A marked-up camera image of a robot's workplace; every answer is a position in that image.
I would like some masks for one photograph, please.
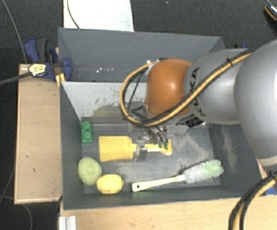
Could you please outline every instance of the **brush handle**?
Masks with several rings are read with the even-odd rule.
[[[165,178],[165,179],[159,179],[159,180],[153,180],[153,181],[146,181],[146,182],[136,182],[132,184],[132,191],[133,192],[139,192],[142,190],[145,190],[147,188],[160,186],[172,182],[182,182],[185,180],[185,176],[183,174],[177,175],[175,177]]]

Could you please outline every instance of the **blue clamp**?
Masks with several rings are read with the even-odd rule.
[[[54,73],[53,69],[61,69],[64,67],[65,79],[66,81],[69,81],[72,74],[72,64],[70,58],[63,58],[62,62],[58,63],[58,55],[53,49],[49,50],[50,57],[48,57],[46,50],[47,41],[48,40],[46,38],[37,39],[33,37],[24,43],[24,51],[26,55],[31,58],[32,63],[43,63],[46,66],[45,73],[36,74],[33,76],[55,81],[56,74]]]

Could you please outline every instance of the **green block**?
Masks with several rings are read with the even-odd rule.
[[[89,121],[81,123],[82,143],[92,142],[92,128]]]

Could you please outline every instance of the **lemon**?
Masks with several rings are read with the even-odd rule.
[[[106,174],[97,180],[97,189],[103,194],[116,194],[123,187],[123,180],[117,174]]]

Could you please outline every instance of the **green ball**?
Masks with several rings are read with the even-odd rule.
[[[85,185],[94,185],[102,175],[102,168],[93,158],[84,157],[78,163],[78,175]]]

